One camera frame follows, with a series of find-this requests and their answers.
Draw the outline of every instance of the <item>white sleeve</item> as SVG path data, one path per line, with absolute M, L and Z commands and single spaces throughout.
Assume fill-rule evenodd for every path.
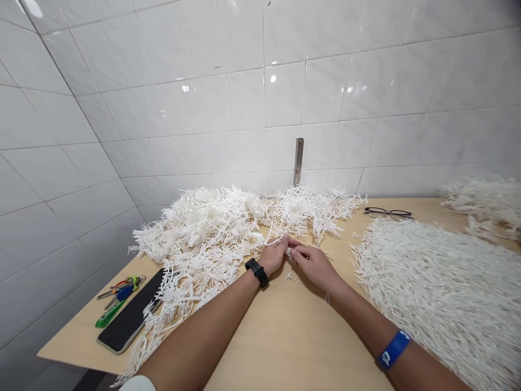
M 143 375 L 134 376 L 119 391 L 156 391 L 150 379 Z

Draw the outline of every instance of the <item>eyeglasses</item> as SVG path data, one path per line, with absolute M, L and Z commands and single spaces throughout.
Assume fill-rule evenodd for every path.
M 407 219 L 414 220 L 411 212 L 400 211 L 400 210 L 387 211 L 385 209 L 376 208 L 376 207 L 365 208 L 364 214 L 369 215 L 372 218 L 382 217 L 382 215 L 389 215 L 394 220 L 407 220 Z

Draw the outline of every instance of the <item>blue key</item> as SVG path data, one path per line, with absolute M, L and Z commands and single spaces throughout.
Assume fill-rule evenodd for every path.
M 129 286 L 126 286 L 124 287 L 123 289 L 121 289 L 117 295 L 116 295 L 116 298 L 118 300 L 125 300 L 125 299 L 128 299 L 128 297 L 132 294 L 132 291 L 134 290 L 134 285 L 129 285 Z

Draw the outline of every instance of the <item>black watch strap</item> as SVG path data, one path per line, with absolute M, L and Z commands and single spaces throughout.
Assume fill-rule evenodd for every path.
M 260 287 L 264 288 L 270 280 L 268 280 L 268 276 L 264 272 L 264 268 L 257 263 L 255 258 L 250 259 L 246 262 L 244 265 L 246 267 L 246 270 L 252 270 L 253 274 L 255 274 L 255 277 L 257 277 L 260 281 Z

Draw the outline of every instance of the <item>forearm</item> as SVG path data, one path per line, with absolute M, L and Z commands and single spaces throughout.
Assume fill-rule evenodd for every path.
M 335 281 L 329 293 L 338 310 L 349 318 L 373 355 L 378 357 L 382 354 L 398 332 L 398 327 L 343 280 Z M 409 343 L 388 374 L 399 391 L 470 390 L 414 341 Z
M 175 329 L 137 375 L 156 391 L 203 389 L 258 287 L 248 270 Z

